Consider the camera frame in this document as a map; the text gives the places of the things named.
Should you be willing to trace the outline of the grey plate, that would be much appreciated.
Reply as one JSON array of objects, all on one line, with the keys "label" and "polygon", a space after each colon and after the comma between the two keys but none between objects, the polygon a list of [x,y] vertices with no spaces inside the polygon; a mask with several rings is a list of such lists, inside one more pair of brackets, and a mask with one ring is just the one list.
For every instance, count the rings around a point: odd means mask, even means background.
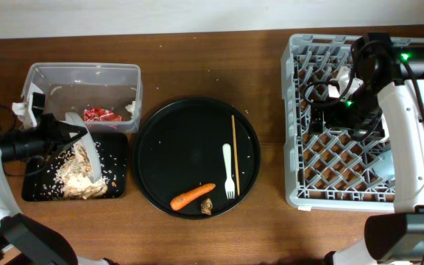
[{"label": "grey plate", "polygon": [[[75,112],[67,112],[65,114],[66,120],[65,123],[81,127],[83,129],[88,129],[82,120],[82,118]],[[85,147],[86,155],[89,159],[91,165],[91,174],[89,175],[89,179],[92,183],[98,181],[102,176],[101,165],[99,161],[99,156],[96,151],[96,145],[91,137],[89,131],[84,134],[80,139],[82,145]]]}]

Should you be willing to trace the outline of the orange carrot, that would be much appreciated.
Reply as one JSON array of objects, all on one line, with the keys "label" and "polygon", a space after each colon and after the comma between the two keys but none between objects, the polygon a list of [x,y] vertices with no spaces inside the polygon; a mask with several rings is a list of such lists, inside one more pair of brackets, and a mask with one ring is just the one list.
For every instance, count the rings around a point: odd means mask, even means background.
[{"label": "orange carrot", "polygon": [[176,196],[170,202],[170,206],[172,210],[178,211],[184,208],[185,206],[187,206],[189,203],[193,202],[195,199],[214,190],[215,187],[216,185],[214,183],[207,183],[207,184],[201,185],[193,190],[187,191],[183,194]]}]

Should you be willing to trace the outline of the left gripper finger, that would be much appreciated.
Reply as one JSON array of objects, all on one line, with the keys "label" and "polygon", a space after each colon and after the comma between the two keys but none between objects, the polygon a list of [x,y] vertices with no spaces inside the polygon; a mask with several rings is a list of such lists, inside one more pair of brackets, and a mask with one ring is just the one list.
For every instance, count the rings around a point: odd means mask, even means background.
[{"label": "left gripper finger", "polygon": [[71,137],[71,134],[83,137],[88,133],[88,130],[86,128],[73,124],[60,124],[59,130],[63,137]]},{"label": "left gripper finger", "polygon": [[66,151],[67,149],[70,149],[76,142],[77,140],[57,142],[54,145],[54,149],[52,150],[52,157],[57,157],[60,153]]}]

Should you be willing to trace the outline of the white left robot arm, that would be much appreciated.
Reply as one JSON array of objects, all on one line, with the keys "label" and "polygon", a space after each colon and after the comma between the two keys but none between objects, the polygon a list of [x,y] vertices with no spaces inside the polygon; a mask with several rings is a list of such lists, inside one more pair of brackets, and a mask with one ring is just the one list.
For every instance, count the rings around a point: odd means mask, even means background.
[{"label": "white left robot arm", "polygon": [[38,116],[38,125],[28,130],[2,132],[0,126],[0,264],[111,264],[103,258],[78,256],[58,232],[22,214],[7,182],[6,162],[40,158],[41,171],[49,160],[82,141],[93,167],[92,181],[100,177],[99,160],[83,120],[67,113],[63,121],[52,114]]}]

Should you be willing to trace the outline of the wooden chopstick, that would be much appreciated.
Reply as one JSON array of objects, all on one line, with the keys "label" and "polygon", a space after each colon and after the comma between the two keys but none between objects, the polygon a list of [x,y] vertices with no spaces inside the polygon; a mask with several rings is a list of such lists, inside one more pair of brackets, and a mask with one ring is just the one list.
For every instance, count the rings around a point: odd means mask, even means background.
[{"label": "wooden chopstick", "polygon": [[239,179],[239,162],[238,162],[238,150],[237,150],[237,137],[236,137],[236,120],[235,116],[231,116],[232,133],[233,133],[233,154],[235,162],[235,174],[236,174],[236,190],[237,195],[241,195],[240,179]]}]

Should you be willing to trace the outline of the brown food scrap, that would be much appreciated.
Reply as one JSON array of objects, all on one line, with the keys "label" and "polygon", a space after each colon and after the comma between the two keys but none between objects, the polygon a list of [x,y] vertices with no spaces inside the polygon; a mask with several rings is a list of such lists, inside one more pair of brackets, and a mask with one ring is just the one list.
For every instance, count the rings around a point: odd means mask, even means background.
[{"label": "brown food scrap", "polygon": [[201,213],[210,216],[212,214],[213,203],[210,198],[205,199],[201,205]]}]

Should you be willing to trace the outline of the red snack wrapper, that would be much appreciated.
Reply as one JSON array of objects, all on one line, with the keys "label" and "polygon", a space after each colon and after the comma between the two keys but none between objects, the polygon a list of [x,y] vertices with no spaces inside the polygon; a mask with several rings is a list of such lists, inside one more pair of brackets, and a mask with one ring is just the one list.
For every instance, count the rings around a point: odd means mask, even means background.
[{"label": "red snack wrapper", "polygon": [[122,121],[122,117],[115,114],[112,110],[99,107],[85,109],[82,119],[83,121]]}]

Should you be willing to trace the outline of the white plastic fork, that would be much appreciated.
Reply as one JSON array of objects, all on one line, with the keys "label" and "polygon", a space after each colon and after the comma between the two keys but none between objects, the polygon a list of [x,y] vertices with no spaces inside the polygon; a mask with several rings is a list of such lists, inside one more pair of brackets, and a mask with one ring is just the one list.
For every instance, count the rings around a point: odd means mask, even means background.
[{"label": "white plastic fork", "polygon": [[235,198],[235,183],[232,178],[232,156],[231,146],[229,144],[223,144],[222,155],[225,164],[226,180],[225,180],[225,193],[228,199]]}]

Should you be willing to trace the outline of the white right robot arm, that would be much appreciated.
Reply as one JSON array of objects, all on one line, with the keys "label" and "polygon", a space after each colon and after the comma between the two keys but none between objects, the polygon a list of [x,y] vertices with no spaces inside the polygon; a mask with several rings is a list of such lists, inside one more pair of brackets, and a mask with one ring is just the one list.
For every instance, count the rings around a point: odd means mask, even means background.
[{"label": "white right robot arm", "polygon": [[395,46],[370,33],[351,47],[350,83],[327,81],[336,98],[308,100],[310,131],[347,130],[354,141],[387,137],[395,169],[394,212],[371,216],[364,237],[326,264],[424,264],[424,46]]}]

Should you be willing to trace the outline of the blue plastic cup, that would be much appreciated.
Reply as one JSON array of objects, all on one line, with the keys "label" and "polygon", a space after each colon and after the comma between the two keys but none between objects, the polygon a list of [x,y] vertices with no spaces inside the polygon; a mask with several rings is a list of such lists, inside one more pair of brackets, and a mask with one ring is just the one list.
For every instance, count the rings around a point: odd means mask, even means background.
[{"label": "blue plastic cup", "polygon": [[395,179],[395,167],[392,151],[382,152],[378,158],[379,161],[373,167],[374,172],[385,181],[393,181]]}]

